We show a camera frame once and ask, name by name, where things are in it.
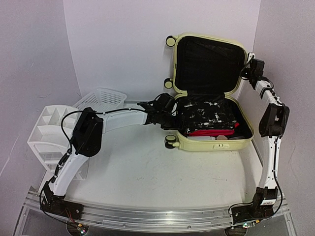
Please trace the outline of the black and white patterned garment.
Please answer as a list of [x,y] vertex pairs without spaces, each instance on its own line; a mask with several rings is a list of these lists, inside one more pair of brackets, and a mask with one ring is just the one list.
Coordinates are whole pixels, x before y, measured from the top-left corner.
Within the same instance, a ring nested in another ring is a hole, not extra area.
[[224,101],[178,101],[178,118],[181,122],[181,132],[208,129],[232,129],[237,121],[230,106]]

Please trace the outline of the red shirt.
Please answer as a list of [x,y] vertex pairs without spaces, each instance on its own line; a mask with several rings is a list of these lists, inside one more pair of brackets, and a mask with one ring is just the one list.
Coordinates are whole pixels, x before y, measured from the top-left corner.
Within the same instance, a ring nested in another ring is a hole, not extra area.
[[208,130],[195,130],[192,132],[187,132],[187,136],[218,136],[218,135],[233,135],[235,129],[239,127],[240,124],[236,122],[232,129],[208,129]]

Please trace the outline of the pale yellow hard-shell suitcase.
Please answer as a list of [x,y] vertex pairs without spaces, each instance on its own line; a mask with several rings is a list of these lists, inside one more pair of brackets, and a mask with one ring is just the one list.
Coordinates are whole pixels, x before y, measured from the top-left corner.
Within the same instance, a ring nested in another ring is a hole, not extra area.
[[[166,148],[186,151],[226,151],[244,149],[253,139],[254,130],[239,102],[233,98],[241,81],[240,72],[248,56],[242,44],[209,35],[182,33],[168,36],[165,41],[174,49],[173,76],[164,81],[168,89],[174,89],[175,101],[224,101],[230,106],[240,123],[228,140],[197,141],[182,134],[181,129],[165,137]],[[178,118],[178,107],[175,116]],[[244,136],[242,140],[229,140]]]

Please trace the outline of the white perforated plastic basket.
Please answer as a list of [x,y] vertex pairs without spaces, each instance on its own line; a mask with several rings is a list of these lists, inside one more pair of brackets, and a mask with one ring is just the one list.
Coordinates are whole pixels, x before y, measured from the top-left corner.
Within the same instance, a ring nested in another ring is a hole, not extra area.
[[97,88],[85,95],[73,107],[83,110],[91,107],[97,112],[120,109],[124,106],[127,95],[107,88]]

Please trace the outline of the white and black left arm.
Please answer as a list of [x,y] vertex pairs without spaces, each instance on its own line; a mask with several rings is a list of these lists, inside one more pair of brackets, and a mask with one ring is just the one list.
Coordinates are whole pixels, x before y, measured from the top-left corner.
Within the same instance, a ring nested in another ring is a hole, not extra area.
[[40,209],[48,216],[81,217],[83,205],[64,198],[81,166],[100,152],[103,134],[131,125],[160,124],[164,130],[179,130],[181,127],[174,111],[159,111],[151,106],[145,110],[122,108],[103,113],[85,108],[79,114],[72,136],[67,138],[69,148],[40,193]]

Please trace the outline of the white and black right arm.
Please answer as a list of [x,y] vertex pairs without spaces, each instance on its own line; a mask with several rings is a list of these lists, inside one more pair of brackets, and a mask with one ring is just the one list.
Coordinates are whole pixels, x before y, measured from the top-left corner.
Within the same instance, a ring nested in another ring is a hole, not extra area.
[[264,61],[248,53],[248,59],[240,72],[243,80],[248,81],[265,102],[267,108],[259,122],[258,131],[263,139],[262,174],[252,202],[245,207],[251,218],[269,218],[275,214],[273,206],[283,192],[278,181],[279,155],[290,109],[276,95],[274,84],[263,76]]

